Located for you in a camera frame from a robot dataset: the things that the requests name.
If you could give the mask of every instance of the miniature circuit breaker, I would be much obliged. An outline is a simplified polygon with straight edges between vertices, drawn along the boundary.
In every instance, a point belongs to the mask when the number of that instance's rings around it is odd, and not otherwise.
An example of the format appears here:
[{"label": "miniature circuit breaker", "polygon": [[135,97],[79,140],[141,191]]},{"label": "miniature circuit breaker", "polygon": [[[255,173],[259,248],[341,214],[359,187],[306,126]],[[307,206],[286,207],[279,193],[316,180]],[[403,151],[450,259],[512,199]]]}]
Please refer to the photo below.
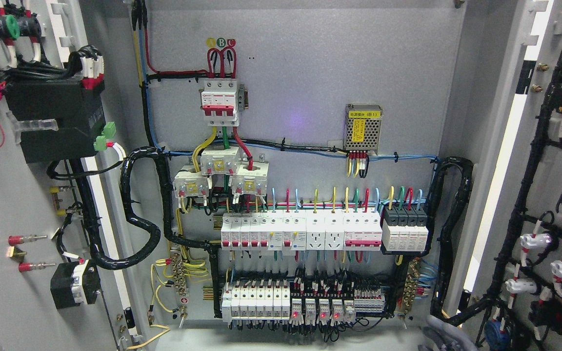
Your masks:
[{"label": "miniature circuit breaker", "polygon": [[234,251],[379,251],[381,216],[299,210],[224,214],[221,248]]},{"label": "miniature circuit breaker", "polygon": [[201,153],[201,172],[205,176],[214,174],[234,175],[240,162],[239,148],[228,149],[208,147]]},{"label": "miniature circuit breaker", "polygon": [[383,109],[379,105],[346,105],[344,149],[377,153],[382,120]]},{"label": "miniature circuit breaker", "polygon": [[172,185],[177,198],[190,196],[206,198],[209,191],[207,177],[200,172],[195,173],[193,166],[183,166],[181,171],[175,175]]},{"label": "miniature circuit breaker", "polygon": [[239,111],[245,108],[244,87],[234,79],[208,79],[203,81],[201,109],[208,126],[240,126]]},{"label": "miniature circuit breaker", "polygon": [[248,170],[246,162],[239,164],[238,171],[231,181],[231,190],[234,194],[266,196],[267,188],[267,163],[255,162],[252,171]]}]

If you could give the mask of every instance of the light blue wire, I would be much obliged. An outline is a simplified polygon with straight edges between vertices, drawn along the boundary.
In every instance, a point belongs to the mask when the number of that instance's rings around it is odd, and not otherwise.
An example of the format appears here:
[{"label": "light blue wire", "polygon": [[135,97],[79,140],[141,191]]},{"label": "light blue wire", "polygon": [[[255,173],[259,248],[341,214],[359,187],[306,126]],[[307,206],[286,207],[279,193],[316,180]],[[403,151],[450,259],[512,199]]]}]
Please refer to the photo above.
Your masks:
[{"label": "light blue wire", "polygon": [[272,188],[272,211],[277,211],[277,198],[275,197],[275,188]]},{"label": "light blue wire", "polygon": [[422,197],[423,197],[424,193],[422,191],[422,189],[418,189],[418,205],[415,207],[416,210],[420,210],[420,205],[422,204]]},{"label": "light blue wire", "polygon": [[375,188],[377,191],[377,205],[374,207],[374,211],[377,213],[379,211],[379,207],[381,207],[381,193],[379,192],[378,188]]}]

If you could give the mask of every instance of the black cable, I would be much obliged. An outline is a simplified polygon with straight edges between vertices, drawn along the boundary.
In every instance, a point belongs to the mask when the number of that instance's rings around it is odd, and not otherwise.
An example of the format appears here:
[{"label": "black cable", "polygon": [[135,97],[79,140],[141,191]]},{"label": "black cable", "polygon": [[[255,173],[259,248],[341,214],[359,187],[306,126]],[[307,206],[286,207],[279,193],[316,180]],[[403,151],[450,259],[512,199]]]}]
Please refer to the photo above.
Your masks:
[{"label": "black cable", "polygon": [[[84,167],[80,158],[69,160],[71,163],[71,170],[73,173],[83,173]],[[153,249],[158,245],[161,239],[161,233],[159,229],[156,227],[156,231],[152,229],[154,224],[146,221],[142,222],[139,217],[131,210],[131,198],[127,198],[126,196],[129,193],[125,193],[123,195],[123,174],[127,176],[131,173],[131,167],[129,165],[133,164],[133,160],[128,159],[127,168],[123,165],[123,170],[121,173],[121,197],[123,198],[123,209],[125,209],[125,215],[127,216],[127,222],[130,222],[137,227],[148,229],[149,231],[149,240],[140,249],[137,253],[134,253],[130,257],[127,258],[120,258],[114,259],[107,257],[103,251],[103,243],[101,242],[101,235],[99,231],[99,218],[97,217],[97,210],[94,204],[94,198],[92,196],[92,191],[90,184],[88,183],[87,177],[78,177],[76,178],[76,183],[78,185],[78,190],[80,191],[80,200],[83,204],[82,206],[82,216],[84,217],[84,227],[88,232],[88,237],[90,241],[90,253],[91,257],[95,260],[96,264],[103,268],[103,269],[110,269],[110,270],[118,270],[118,269],[125,269],[127,267],[131,267],[132,265],[138,264],[142,262]]]},{"label": "black cable", "polygon": [[64,175],[56,172],[56,167],[58,166],[58,164],[60,164],[60,161],[57,160],[51,162],[49,166],[47,166],[47,176],[55,180],[74,180],[77,178],[97,176],[99,174],[106,173],[107,171],[111,171],[112,169],[115,169],[116,167],[120,166],[122,163],[123,162],[119,160],[115,164],[112,164],[112,166],[107,167],[105,169],[99,169],[98,171],[85,171],[81,173],[71,173],[71,174]]}]

